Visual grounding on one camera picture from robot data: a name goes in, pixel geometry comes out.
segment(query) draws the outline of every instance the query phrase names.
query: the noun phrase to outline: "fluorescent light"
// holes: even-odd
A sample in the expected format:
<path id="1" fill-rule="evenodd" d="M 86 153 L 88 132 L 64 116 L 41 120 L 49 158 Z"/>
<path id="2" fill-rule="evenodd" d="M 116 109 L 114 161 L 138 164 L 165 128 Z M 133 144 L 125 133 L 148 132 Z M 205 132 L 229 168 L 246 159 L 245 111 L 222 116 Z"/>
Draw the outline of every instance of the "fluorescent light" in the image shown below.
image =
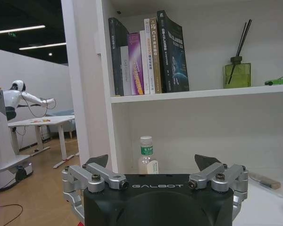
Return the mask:
<path id="1" fill-rule="evenodd" d="M 64 45 L 66 45 L 66 42 L 56 43 L 56 44 L 49 44 L 49 45 L 45 45 L 45 46 L 23 47 L 23 48 L 19 48 L 19 50 L 27 50 L 27 49 L 34 49 L 34 48 L 47 48 L 47 47 L 64 46 Z"/>
<path id="2" fill-rule="evenodd" d="M 15 29 L 10 29 L 10 30 L 0 31 L 0 34 L 2 34 L 2 33 L 9 33 L 9 32 L 27 31 L 27 30 L 32 30 L 32 29 L 40 29 L 40 28 L 44 28 L 44 27 L 45 27 L 45 25 L 39 25 L 39 26 L 33 26 L 33 27 L 15 28 Z"/>

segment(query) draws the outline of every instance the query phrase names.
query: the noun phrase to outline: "bottle label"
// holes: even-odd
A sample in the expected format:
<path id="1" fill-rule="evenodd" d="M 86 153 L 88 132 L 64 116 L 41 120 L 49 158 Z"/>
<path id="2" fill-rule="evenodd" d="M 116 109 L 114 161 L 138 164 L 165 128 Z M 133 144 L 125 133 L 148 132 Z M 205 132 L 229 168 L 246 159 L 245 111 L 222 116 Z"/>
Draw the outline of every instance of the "bottle label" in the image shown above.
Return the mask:
<path id="1" fill-rule="evenodd" d="M 147 165 L 147 174 L 158 174 L 158 161 L 153 160 Z"/>
<path id="2" fill-rule="evenodd" d="M 141 154 L 143 154 L 143 155 L 153 154 L 153 146 L 151 146 L 151 147 L 141 147 Z"/>

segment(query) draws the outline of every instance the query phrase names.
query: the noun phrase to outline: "screw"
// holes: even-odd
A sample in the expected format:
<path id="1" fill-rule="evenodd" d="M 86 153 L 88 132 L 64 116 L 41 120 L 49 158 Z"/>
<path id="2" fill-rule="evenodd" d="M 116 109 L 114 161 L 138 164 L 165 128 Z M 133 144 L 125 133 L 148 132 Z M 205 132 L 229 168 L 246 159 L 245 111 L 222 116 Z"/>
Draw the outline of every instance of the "screw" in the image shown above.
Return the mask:
<path id="1" fill-rule="evenodd" d="M 92 181 L 100 181 L 100 175 L 99 174 L 93 174 L 91 179 L 92 179 Z"/>
<path id="2" fill-rule="evenodd" d="M 225 180 L 225 175 L 223 173 L 217 173 L 216 174 L 216 179 L 217 180 Z"/>
<path id="3" fill-rule="evenodd" d="M 122 181 L 121 182 L 121 186 L 120 186 L 120 189 L 123 190 L 123 189 L 126 189 L 129 187 L 129 183 L 127 181 Z"/>
<path id="4" fill-rule="evenodd" d="M 188 186 L 191 190 L 195 190 L 197 188 L 197 182 L 195 180 L 190 180 Z"/>

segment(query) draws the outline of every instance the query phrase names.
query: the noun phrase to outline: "bottle cap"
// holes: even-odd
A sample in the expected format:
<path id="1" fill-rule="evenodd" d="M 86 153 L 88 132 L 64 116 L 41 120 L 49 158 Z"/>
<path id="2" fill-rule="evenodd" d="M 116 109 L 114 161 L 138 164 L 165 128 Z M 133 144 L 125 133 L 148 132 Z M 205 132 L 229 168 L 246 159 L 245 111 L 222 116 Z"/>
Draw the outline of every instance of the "bottle cap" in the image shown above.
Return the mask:
<path id="1" fill-rule="evenodd" d="M 233 65 L 241 64 L 241 61 L 242 61 L 242 57 L 241 56 L 231 57 L 231 62 L 232 62 Z"/>
<path id="2" fill-rule="evenodd" d="M 143 136 L 141 137 L 142 145 L 152 145 L 152 137 L 151 136 Z"/>

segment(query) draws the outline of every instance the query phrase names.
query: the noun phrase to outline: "shelf edge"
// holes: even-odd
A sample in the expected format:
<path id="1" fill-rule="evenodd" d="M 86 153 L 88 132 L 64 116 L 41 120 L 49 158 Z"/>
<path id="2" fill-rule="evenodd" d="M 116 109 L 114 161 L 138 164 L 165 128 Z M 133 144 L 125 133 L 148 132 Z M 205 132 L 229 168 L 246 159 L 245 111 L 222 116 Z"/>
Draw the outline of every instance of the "shelf edge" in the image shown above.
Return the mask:
<path id="1" fill-rule="evenodd" d="M 150 95 L 136 95 L 125 97 L 111 97 L 111 103 L 127 103 L 140 101 L 155 101 L 155 100 L 172 100 L 172 99 L 187 99 L 198 97 L 222 97 L 222 96 L 236 96 L 247 94 L 263 94 L 263 93 L 281 93 L 283 92 L 283 85 L 278 86 L 258 86 L 249 88 L 235 88 L 235 89 L 212 89 L 200 91 L 188 91 L 178 93 L 163 93 Z"/>

